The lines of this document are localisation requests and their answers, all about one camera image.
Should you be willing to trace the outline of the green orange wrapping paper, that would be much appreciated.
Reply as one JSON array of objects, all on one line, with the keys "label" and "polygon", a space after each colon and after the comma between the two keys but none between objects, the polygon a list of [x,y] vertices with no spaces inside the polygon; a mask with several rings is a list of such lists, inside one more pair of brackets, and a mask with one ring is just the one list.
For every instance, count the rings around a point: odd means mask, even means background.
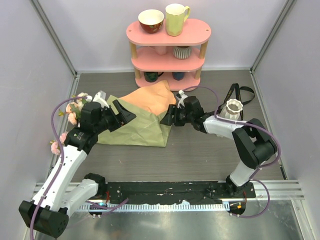
[{"label": "green orange wrapping paper", "polygon": [[98,144],[121,146],[165,147],[171,127],[160,124],[169,105],[176,104],[176,98],[166,80],[139,89],[122,97],[110,95],[106,102],[114,108],[117,100],[136,118],[121,128],[98,135]]}]

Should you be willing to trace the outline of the pink artificial flower bouquet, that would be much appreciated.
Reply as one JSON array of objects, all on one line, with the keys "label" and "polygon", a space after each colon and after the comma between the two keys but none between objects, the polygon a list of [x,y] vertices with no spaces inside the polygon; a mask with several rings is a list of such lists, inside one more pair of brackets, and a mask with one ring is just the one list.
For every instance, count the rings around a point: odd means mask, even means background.
[{"label": "pink artificial flower bouquet", "polygon": [[61,154],[61,147],[59,143],[64,146],[64,142],[67,138],[67,132],[63,132],[60,136],[55,128],[54,118],[58,111],[58,115],[63,117],[67,115],[67,121],[73,126],[77,126],[81,119],[81,110],[86,103],[92,101],[92,97],[86,92],[81,92],[77,96],[73,95],[72,98],[65,102],[60,103],[54,108],[50,118],[51,128],[55,137],[55,140],[50,141],[50,149],[54,155],[59,156]]}]

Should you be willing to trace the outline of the black printed ribbon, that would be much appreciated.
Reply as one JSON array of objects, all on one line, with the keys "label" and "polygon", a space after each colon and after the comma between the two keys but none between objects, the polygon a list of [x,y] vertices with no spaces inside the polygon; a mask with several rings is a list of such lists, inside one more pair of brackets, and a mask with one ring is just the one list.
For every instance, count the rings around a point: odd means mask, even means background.
[{"label": "black printed ribbon", "polygon": [[[243,101],[242,97],[241,97],[241,91],[246,91],[246,92],[251,93],[252,97],[247,101]],[[238,83],[233,83],[231,85],[231,87],[229,88],[229,90],[228,90],[228,92],[227,92],[227,94],[226,94],[226,96],[224,98],[223,103],[218,106],[217,111],[216,111],[217,114],[221,113],[223,107],[226,106],[227,101],[231,99],[231,96],[232,96],[233,92],[235,92],[235,99],[240,101],[243,106],[249,104],[256,97],[255,91],[252,88],[250,88],[248,86],[241,86],[240,87]]]}]

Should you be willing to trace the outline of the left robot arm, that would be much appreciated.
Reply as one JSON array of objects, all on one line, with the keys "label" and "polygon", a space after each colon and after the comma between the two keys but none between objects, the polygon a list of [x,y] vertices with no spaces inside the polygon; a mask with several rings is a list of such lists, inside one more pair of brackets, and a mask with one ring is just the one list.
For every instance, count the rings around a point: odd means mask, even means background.
[{"label": "left robot arm", "polygon": [[60,157],[42,188],[31,201],[22,201],[18,211],[30,229],[58,238],[65,231],[69,218],[89,198],[102,199],[107,192],[106,180],[100,175],[84,179],[70,193],[66,193],[75,172],[97,143],[104,131],[113,132],[136,118],[118,100],[112,109],[104,100],[84,105],[78,126],[74,127],[61,145]]}]

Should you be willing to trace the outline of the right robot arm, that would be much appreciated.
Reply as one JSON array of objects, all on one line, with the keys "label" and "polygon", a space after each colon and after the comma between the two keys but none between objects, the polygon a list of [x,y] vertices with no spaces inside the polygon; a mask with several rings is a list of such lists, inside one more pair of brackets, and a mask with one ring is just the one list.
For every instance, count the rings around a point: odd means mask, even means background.
[{"label": "right robot arm", "polygon": [[279,142],[262,123],[253,118],[249,121],[230,120],[214,112],[204,112],[195,96],[181,98],[178,104],[170,104],[160,121],[162,125],[182,127],[191,124],[205,134],[219,135],[234,141],[240,162],[226,178],[226,193],[233,198],[243,193],[247,183],[264,167],[264,162],[280,154]]}]

